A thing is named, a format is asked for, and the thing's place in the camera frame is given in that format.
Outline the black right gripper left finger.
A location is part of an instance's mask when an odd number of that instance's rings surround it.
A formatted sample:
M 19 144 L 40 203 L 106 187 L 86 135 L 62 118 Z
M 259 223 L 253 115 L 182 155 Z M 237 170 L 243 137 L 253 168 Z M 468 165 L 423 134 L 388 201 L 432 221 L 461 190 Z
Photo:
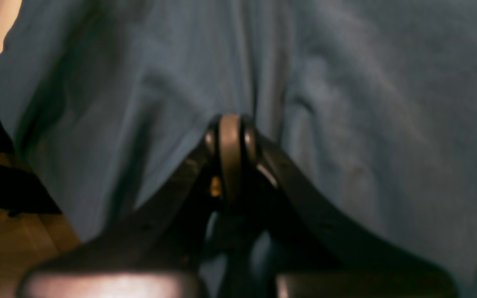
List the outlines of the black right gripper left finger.
M 19 298 L 206 298 L 198 275 L 212 213 L 237 200 L 241 119 L 224 115 L 140 209 L 30 270 Z

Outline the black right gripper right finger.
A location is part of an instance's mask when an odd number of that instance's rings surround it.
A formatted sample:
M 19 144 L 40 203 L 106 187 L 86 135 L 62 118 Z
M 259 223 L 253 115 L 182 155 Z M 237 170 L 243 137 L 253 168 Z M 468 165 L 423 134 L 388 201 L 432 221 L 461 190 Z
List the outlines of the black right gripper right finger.
M 241 119 L 248 161 L 248 213 L 276 246 L 271 298 L 456 298 L 439 266 L 392 245 L 323 197 L 248 117 Z

